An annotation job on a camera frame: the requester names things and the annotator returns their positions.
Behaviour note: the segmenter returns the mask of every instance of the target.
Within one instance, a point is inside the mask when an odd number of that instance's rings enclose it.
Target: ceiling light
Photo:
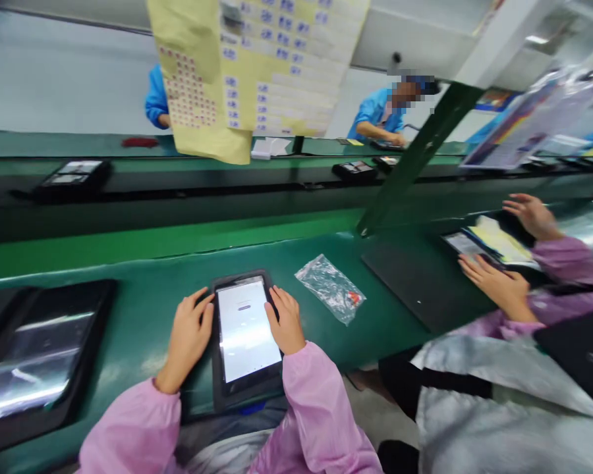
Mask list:
[[[545,38],[541,38],[540,36],[535,36],[535,35],[531,35],[528,36],[527,38],[525,38],[527,41],[531,41],[532,43],[536,43],[536,44],[545,44],[545,43],[549,43],[548,39]]]

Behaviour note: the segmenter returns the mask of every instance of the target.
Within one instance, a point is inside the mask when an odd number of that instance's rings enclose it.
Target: white cloth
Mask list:
[[[423,388],[416,417],[421,473],[593,473],[593,400],[533,341],[445,336],[413,363],[474,375],[575,412]]]

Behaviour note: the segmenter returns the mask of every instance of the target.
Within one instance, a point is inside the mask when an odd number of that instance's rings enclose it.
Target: poster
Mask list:
[[[228,126],[323,136],[369,0],[242,0],[241,24],[221,21]]]
[[[514,169],[593,104],[593,76],[573,68],[545,74],[505,120],[461,163],[462,168]]]
[[[252,132],[325,134],[369,0],[148,0],[176,148],[246,165]]]

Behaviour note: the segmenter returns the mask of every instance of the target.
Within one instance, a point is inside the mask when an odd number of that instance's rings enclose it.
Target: red object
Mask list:
[[[154,148],[155,146],[158,146],[158,140],[156,140],[155,138],[132,137],[123,140],[123,142],[121,142],[121,145],[124,148]]]

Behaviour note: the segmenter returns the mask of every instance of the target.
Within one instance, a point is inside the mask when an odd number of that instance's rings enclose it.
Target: finger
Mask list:
[[[459,264],[462,268],[468,269],[472,273],[481,276],[481,268],[467,255],[459,256]]]
[[[273,287],[273,289],[275,290],[277,296],[281,299],[281,302],[283,302],[283,305],[285,306],[286,309],[291,308],[292,305],[290,304],[290,299],[288,298],[288,293],[286,293],[285,291],[283,291],[282,289],[280,289],[277,285],[275,285]]]
[[[266,310],[266,316],[268,316],[268,322],[270,323],[270,331],[273,334],[279,330],[279,321],[277,321],[277,314],[272,308],[272,305],[268,302],[264,303],[264,309]]]
[[[459,261],[459,263],[461,264],[461,269],[463,270],[463,273],[466,275],[466,277],[475,283],[479,283],[481,281],[481,276],[477,272],[473,271],[468,265],[466,265],[465,262]]]
[[[538,199],[535,196],[532,196],[530,194],[525,194],[525,193],[510,194],[509,197],[517,199],[523,203],[528,203],[528,202],[535,201],[536,199]]]
[[[477,255],[476,260],[479,263],[479,266],[483,269],[483,271],[490,274],[495,274],[499,272],[496,268],[492,267],[488,262],[486,262],[486,260],[481,255]]]
[[[188,296],[188,302],[193,303],[193,306],[196,305],[196,301],[198,301],[198,298],[200,296],[202,296],[203,294],[206,293],[206,290],[208,288],[205,286],[204,288],[199,289],[198,291],[196,291],[195,293],[193,293],[193,295]]]
[[[202,313],[202,326],[200,326],[200,335],[204,340],[209,340],[211,337],[211,329],[213,328],[213,312],[215,311],[215,305],[213,303],[207,303]]]
[[[279,291],[281,292],[281,299],[284,303],[290,306],[291,309],[297,309],[297,301],[292,297],[290,293],[285,291],[283,288],[280,288]]]
[[[283,300],[275,290],[275,288],[270,288],[270,296],[272,297],[272,302],[275,304],[275,308],[279,312],[279,318],[281,318],[282,313],[287,313],[287,308],[285,304],[283,304]]]
[[[527,207],[525,204],[517,203],[514,201],[503,201],[503,208],[504,209],[512,209],[512,210],[518,211],[518,212],[524,212],[527,210]]]
[[[199,320],[200,319],[200,315],[203,314],[204,310],[206,309],[207,305],[213,301],[213,299],[215,298],[215,293],[210,294],[209,296],[207,296],[206,298],[204,298],[200,303],[198,303],[198,305],[195,307],[195,309],[193,310],[193,312],[191,313],[191,315]]]
[[[504,272],[507,276],[509,276],[510,278],[512,278],[512,280],[516,280],[516,281],[523,281],[525,278],[523,278],[523,276],[518,273],[518,272],[509,272],[506,271]]]

